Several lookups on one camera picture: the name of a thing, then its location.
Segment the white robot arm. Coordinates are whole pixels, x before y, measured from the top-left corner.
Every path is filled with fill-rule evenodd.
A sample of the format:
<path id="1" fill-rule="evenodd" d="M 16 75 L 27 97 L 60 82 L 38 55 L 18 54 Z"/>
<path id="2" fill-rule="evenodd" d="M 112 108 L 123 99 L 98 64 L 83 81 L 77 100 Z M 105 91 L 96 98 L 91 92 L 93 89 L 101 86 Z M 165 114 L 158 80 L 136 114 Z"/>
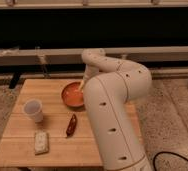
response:
<path id="1" fill-rule="evenodd" d="M 148 93 L 151 72 L 137 62 L 108 57 L 102 49 L 86 49 L 81 58 L 84 104 L 104 169 L 152 171 L 125 107 Z"/>

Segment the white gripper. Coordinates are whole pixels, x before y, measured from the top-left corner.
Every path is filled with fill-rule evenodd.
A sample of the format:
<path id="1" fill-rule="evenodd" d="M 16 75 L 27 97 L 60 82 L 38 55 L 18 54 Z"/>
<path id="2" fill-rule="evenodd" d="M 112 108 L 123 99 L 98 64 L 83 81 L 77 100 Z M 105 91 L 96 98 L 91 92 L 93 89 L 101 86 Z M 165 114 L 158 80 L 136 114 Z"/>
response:
<path id="1" fill-rule="evenodd" d="M 84 80 L 88 81 L 90 78 L 96 76 L 99 74 L 99 69 L 94 66 L 87 65 L 85 67 L 85 72 L 84 72 Z M 79 91 L 83 92 L 84 86 L 85 86 L 85 81 L 82 80 L 79 86 Z"/>

